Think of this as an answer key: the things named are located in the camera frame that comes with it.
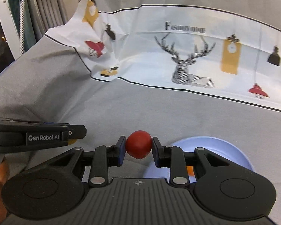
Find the light blue plate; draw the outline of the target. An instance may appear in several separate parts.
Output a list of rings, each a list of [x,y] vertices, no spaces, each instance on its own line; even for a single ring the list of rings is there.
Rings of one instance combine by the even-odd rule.
[[[253,165],[249,161],[248,157],[238,149],[233,144],[230,144],[227,141],[216,137],[207,137],[207,136],[198,136],[198,137],[190,137],[179,140],[170,144],[170,146],[177,146],[182,148],[183,151],[186,152],[194,152],[196,147],[203,147],[220,155],[238,165],[241,165],[251,171],[255,171]],[[154,161],[152,161],[145,171],[143,176],[144,178],[166,178],[169,181],[170,178],[170,169],[165,168],[157,168],[155,166]]]

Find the white deer print cloth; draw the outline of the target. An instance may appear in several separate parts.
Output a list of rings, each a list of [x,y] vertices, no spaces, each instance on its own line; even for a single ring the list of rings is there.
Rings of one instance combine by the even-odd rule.
[[[79,0],[46,32],[93,79],[191,92],[281,112],[280,0]]]

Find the red tomato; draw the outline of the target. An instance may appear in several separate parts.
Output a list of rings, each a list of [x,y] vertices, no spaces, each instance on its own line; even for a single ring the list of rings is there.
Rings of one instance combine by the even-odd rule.
[[[149,133],[137,130],[128,137],[125,148],[130,156],[136,159],[143,159],[152,149],[152,138]]]

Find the wrapped orange right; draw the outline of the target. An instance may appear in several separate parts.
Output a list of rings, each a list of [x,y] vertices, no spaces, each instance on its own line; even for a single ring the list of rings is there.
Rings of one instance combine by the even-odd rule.
[[[191,177],[195,176],[193,166],[187,166],[187,172],[189,176]]]

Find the yellow longan left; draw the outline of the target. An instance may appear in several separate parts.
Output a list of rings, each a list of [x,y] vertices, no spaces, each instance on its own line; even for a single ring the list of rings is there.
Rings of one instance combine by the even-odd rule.
[[[77,139],[69,139],[68,145],[74,144],[77,141]]]

